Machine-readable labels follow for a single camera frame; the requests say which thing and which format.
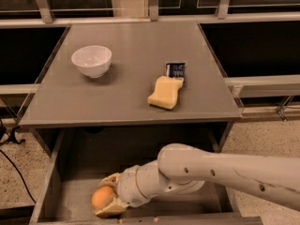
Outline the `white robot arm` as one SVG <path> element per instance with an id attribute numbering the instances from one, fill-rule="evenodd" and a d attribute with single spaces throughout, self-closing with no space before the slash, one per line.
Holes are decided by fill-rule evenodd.
<path id="1" fill-rule="evenodd" d="M 299 157 L 210 153 L 171 143 L 157 159 L 103 178 L 91 198 L 99 218 L 120 215 L 161 195 L 187 194 L 206 181 L 287 206 L 300 208 Z"/>

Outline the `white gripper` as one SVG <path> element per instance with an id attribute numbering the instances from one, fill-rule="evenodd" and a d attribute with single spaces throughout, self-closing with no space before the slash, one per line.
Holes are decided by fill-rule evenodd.
<path id="1" fill-rule="evenodd" d="M 150 200 L 139 190 L 137 183 L 137 172 L 139 166 L 135 165 L 125 169 L 121 174 L 113 173 L 101 179 L 97 186 L 116 188 L 117 196 L 111 196 L 101 208 L 96 209 L 94 214 L 99 218 L 109 218 L 124 213 L 127 207 L 139 207 Z"/>

